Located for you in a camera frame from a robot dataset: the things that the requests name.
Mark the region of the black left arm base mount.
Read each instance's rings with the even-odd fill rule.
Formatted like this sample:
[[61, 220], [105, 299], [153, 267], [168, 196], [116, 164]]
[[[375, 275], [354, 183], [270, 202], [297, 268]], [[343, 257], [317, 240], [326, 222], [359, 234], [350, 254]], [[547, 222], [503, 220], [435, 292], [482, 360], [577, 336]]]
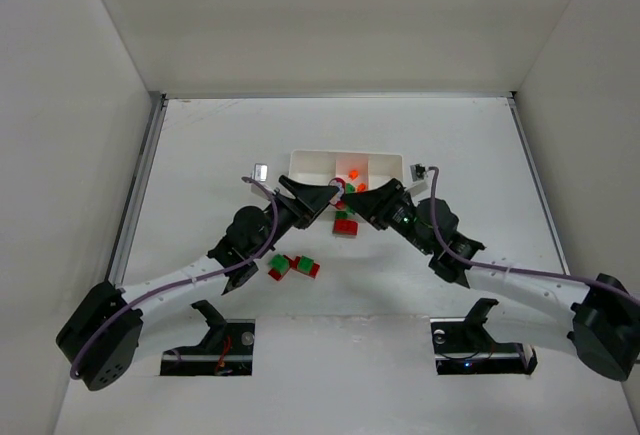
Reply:
[[181, 345], [165, 351], [160, 362], [164, 377], [244, 377], [253, 372], [255, 321], [225, 319], [208, 301], [191, 305], [197, 320], [206, 324], [206, 331], [197, 336], [197, 343]]

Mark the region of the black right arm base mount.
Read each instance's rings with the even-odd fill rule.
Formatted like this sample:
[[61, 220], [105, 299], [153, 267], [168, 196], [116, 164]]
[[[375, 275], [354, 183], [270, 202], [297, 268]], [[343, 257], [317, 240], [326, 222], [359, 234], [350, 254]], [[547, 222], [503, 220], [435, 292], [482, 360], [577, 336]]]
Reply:
[[499, 302], [481, 298], [464, 317], [431, 318], [435, 368], [440, 376], [532, 375], [538, 366], [535, 349], [497, 342], [485, 329]]

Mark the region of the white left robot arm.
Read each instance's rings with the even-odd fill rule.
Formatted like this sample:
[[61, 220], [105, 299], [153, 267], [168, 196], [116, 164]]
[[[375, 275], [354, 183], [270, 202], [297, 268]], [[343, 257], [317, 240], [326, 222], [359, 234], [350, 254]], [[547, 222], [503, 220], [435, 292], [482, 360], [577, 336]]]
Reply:
[[138, 285], [94, 285], [56, 336], [70, 364], [69, 376], [90, 391], [121, 377], [134, 361], [150, 328], [180, 309], [210, 297], [220, 279], [222, 291], [242, 287], [258, 270], [257, 262], [291, 229], [304, 230], [338, 194], [332, 185], [308, 185], [280, 176], [271, 190], [250, 177], [267, 198], [264, 208], [238, 209], [223, 237], [204, 256], [168, 275]]

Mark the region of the red lego with flower sticker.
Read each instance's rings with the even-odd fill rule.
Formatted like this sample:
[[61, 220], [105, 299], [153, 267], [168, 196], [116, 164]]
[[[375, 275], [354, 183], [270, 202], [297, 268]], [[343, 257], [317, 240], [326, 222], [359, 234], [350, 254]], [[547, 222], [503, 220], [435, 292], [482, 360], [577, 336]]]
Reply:
[[335, 187], [337, 189], [336, 193], [330, 199], [330, 204], [331, 205], [339, 204], [341, 202], [342, 196], [345, 193], [346, 182], [340, 177], [335, 177], [329, 181], [328, 185]]

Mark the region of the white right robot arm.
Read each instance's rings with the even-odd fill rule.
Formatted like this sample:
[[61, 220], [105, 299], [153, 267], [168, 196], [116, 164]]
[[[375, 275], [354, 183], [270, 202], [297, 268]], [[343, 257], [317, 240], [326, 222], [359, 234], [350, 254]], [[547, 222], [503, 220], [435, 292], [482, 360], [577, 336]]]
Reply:
[[430, 195], [414, 202], [396, 179], [342, 200], [376, 229], [393, 229], [428, 256], [430, 269], [445, 282], [523, 306], [510, 314], [494, 301], [478, 303], [473, 325], [481, 333], [573, 355], [614, 381], [629, 378], [639, 356], [639, 300], [615, 277], [581, 279], [490, 260], [481, 242], [459, 231], [459, 219], [444, 200]]

